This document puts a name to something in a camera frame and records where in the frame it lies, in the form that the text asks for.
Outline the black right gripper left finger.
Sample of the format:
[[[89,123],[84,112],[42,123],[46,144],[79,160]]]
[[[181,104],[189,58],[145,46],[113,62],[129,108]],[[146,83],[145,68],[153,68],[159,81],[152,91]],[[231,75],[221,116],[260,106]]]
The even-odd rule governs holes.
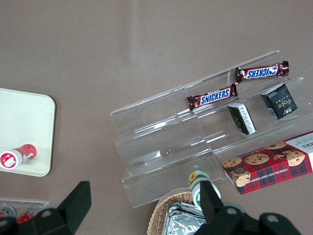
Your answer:
[[[59,206],[44,209],[31,219],[33,234],[73,235],[90,208],[90,182],[81,181]]]

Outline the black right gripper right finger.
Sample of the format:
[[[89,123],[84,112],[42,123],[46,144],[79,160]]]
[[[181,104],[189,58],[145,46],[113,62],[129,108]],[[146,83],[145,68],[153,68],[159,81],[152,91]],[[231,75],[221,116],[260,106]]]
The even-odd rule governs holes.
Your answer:
[[[209,181],[201,181],[201,209],[206,223],[199,228],[201,235],[244,235],[244,214],[231,205],[223,204]]]

